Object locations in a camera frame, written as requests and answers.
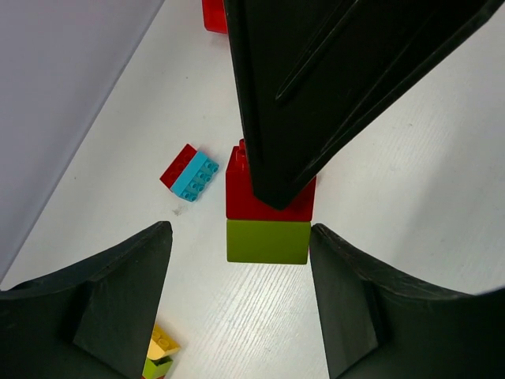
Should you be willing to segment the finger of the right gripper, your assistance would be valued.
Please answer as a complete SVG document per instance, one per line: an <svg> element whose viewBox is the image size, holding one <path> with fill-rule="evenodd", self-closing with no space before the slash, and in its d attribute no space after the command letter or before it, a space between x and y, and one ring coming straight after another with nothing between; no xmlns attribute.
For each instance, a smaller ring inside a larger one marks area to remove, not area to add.
<svg viewBox="0 0 505 379"><path fill-rule="evenodd" d="M227 1L251 172L297 195L499 1Z"/></svg>

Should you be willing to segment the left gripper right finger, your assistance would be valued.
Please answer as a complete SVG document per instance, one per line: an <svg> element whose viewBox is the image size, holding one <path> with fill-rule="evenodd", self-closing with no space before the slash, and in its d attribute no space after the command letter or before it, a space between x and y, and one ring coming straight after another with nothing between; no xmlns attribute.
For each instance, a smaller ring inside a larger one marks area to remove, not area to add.
<svg viewBox="0 0 505 379"><path fill-rule="evenodd" d="M312 228L309 250L330 377L503 377L503 289L436 286L323 224Z"/></svg>

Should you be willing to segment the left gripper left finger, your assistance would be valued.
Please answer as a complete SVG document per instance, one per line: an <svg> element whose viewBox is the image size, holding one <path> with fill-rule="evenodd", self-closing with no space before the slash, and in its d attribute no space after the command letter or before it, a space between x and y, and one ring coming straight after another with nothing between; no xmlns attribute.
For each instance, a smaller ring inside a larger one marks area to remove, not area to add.
<svg viewBox="0 0 505 379"><path fill-rule="evenodd" d="M3 378L139 378L173 242L154 223L1 293Z"/></svg>

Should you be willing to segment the yellow curved lego brick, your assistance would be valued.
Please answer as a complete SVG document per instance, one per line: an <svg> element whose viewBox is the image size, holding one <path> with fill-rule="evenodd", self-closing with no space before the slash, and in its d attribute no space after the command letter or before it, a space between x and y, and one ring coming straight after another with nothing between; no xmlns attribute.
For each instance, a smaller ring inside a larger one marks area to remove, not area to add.
<svg viewBox="0 0 505 379"><path fill-rule="evenodd" d="M147 358L156 361L177 353L181 349L178 342L172 339L158 324L154 325L148 346Z"/></svg>

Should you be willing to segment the red small lego brick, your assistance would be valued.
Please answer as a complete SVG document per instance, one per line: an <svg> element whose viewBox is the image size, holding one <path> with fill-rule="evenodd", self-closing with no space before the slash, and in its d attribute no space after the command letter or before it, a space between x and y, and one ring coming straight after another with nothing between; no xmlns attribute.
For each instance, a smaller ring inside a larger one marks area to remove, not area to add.
<svg viewBox="0 0 505 379"><path fill-rule="evenodd" d="M251 172L242 138L226 168L226 217L230 220L294 221L312 219L316 193L313 178L297 195L286 197L286 182Z"/></svg>

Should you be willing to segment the green long lego brick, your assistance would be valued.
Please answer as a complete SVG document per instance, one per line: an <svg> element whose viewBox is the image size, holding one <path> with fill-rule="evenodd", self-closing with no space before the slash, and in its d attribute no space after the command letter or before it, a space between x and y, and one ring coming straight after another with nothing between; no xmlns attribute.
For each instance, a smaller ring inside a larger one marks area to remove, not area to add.
<svg viewBox="0 0 505 379"><path fill-rule="evenodd" d="M143 379L163 379L171 368L173 360L170 356L158 360L145 359L142 372Z"/></svg>

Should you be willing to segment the green small lego brick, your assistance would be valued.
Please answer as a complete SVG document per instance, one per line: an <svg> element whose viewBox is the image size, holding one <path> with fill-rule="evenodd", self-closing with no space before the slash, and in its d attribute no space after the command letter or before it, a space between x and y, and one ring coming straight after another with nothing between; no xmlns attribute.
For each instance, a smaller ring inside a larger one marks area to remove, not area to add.
<svg viewBox="0 0 505 379"><path fill-rule="evenodd" d="M229 262L304 265L309 254L311 223L227 220Z"/></svg>

